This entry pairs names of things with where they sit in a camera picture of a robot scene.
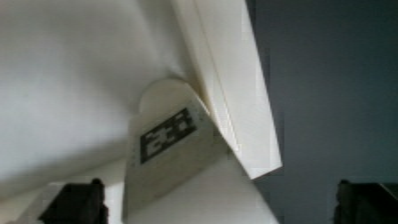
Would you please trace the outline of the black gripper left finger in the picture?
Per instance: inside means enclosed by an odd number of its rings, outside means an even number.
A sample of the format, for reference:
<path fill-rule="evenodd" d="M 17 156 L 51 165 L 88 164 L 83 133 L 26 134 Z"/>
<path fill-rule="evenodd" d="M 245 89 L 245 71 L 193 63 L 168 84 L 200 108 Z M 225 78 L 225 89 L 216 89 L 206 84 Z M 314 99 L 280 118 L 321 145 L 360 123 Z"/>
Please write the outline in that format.
<path fill-rule="evenodd" d="M 108 224 L 104 184 L 97 178 L 88 183 L 67 183 L 39 215 L 42 224 Z"/>

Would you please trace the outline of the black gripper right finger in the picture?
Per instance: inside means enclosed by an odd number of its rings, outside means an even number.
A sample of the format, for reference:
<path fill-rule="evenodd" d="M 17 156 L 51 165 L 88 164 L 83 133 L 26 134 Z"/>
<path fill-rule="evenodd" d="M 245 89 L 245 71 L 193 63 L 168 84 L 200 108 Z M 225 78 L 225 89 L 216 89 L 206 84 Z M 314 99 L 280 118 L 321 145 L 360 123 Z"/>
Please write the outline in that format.
<path fill-rule="evenodd" d="M 398 183 L 337 184 L 334 224 L 398 224 Z"/>

